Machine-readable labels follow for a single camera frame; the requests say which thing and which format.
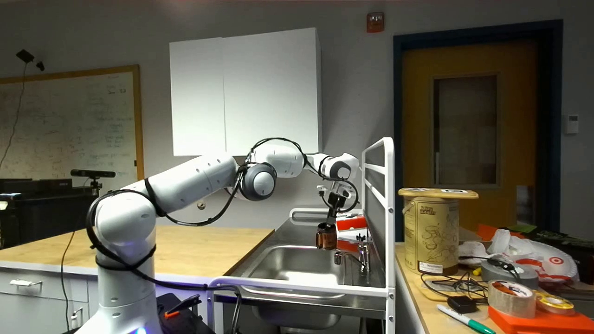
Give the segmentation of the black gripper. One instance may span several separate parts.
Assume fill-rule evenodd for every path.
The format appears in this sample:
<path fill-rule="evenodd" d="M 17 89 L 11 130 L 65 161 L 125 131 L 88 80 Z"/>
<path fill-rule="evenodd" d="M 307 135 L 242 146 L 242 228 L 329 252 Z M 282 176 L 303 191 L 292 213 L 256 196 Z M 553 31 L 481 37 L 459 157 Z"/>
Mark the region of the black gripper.
<path fill-rule="evenodd" d="M 346 196 L 338 193 L 329 195 L 329 211 L 323 222 L 318 224 L 316 247 L 333 250 L 336 247 L 336 215 L 344 208 Z"/>

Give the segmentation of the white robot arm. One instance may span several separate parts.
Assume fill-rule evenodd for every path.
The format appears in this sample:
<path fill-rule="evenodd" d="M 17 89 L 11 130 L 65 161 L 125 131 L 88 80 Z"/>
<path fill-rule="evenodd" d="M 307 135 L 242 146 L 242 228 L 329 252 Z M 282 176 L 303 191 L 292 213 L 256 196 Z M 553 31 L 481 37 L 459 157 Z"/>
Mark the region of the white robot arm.
<path fill-rule="evenodd" d="M 230 200 L 273 195 L 279 178 L 312 170 L 333 183 L 351 183 L 353 154 L 307 152 L 286 137 L 251 146 L 242 165 L 230 154 L 201 154 L 130 185 L 106 191 L 88 209 L 86 232 L 99 267 L 99 310 L 76 334 L 162 334 L 154 278 L 156 219 L 171 219 L 225 187 Z"/>

